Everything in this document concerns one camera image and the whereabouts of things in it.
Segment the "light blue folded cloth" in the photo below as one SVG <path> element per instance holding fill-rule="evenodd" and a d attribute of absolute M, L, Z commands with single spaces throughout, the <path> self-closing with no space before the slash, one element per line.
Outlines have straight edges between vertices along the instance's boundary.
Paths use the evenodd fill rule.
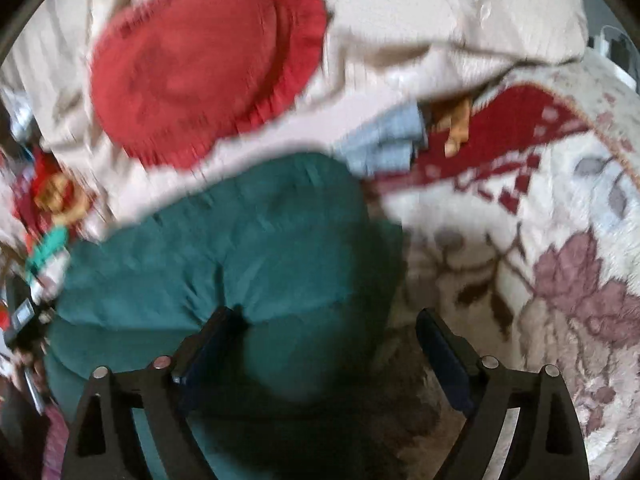
<path fill-rule="evenodd" d="M 352 130 L 332 153 L 352 174 L 369 179 L 408 172 L 414 156 L 427 147 L 423 112 L 417 102 L 407 102 Z"/>

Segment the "white power strip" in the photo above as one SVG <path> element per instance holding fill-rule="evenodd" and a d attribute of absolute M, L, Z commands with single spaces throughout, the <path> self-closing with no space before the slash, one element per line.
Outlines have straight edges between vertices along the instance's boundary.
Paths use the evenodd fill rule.
<path fill-rule="evenodd" d="M 638 50 L 626 32 L 613 25 L 603 25 L 593 38 L 593 49 L 623 70 L 630 70 L 638 61 Z"/>

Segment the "beige patterned quilt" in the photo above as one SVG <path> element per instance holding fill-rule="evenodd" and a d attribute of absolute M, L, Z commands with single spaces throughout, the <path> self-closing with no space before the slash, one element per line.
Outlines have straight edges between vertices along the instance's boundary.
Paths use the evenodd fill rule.
<path fill-rule="evenodd" d="M 294 110 L 256 136 L 224 141 L 192 169 L 146 169 L 107 139 L 89 102 L 91 51 L 107 21 L 139 0 L 42 0 L 1 64 L 4 88 L 27 96 L 43 145 L 104 197 L 89 234 L 136 222 L 257 159 L 326 151 L 410 99 L 487 84 L 521 62 L 580 58 L 582 0 L 324 0 L 330 22 L 319 69 Z"/>

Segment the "red heart-shaped pillow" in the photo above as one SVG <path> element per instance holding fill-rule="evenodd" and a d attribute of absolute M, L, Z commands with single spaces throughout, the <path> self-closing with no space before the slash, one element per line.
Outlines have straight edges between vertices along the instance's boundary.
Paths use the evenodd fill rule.
<path fill-rule="evenodd" d="M 96 121 L 143 166 L 189 169 L 294 104 L 326 26 L 323 0 L 141 0 L 94 45 Z"/>

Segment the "dark green puffer jacket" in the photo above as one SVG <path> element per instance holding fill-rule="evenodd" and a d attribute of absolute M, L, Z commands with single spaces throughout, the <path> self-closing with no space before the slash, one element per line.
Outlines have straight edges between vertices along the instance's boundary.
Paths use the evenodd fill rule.
<path fill-rule="evenodd" d="M 189 417 L 221 479 L 372 479 L 358 396 L 404 263 L 398 224 L 318 153 L 263 162 L 101 244 L 70 251 L 44 358 L 66 418 L 104 365 L 171 354 L 220 307 L 243 336 L 222 350 Z"/>

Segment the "teal green garment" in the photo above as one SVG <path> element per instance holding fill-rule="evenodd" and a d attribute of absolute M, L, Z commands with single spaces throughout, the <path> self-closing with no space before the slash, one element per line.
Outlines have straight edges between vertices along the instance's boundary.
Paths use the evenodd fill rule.
<path fill-rule="evenodd" d="M 69 239 L 70 230 L 66 226 L 54 226 L 43 235 L 24 264 L 24 275 L 28 284 L 38 278 L 47 262 L 66 247 Z"/>

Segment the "red gold patterned cloth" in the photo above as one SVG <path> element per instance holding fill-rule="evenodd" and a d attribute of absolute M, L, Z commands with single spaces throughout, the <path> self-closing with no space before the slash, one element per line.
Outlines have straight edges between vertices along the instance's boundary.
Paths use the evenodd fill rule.
<path fill-rule="evenodd" d="M 41 240 L 53 228 L 78 237 L 93 208 L 96 194 L 85 189 L 60 166 L 53 155 L 35 151 L 34 163 L 12 185 L 13 214 L 26 230 L 27 240 Z"/>

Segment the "floral red cream blanket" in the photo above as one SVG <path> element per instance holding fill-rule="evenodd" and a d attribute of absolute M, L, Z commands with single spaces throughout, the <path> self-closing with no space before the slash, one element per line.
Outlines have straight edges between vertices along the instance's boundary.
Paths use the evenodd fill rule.
<path fill-rule="evenodd" d="M 639 99 L 586 55 L 514 70 L 480 101 L 453 158 L 432 135 L 410 174 L 360 190 L 401 227 L 402 271 L 358 396 L 372 479 L 431 479 L 462 427 L 416 340 L 438 311 L 483 356 L 556 366 L 589 473 L 636 472 Z"/>

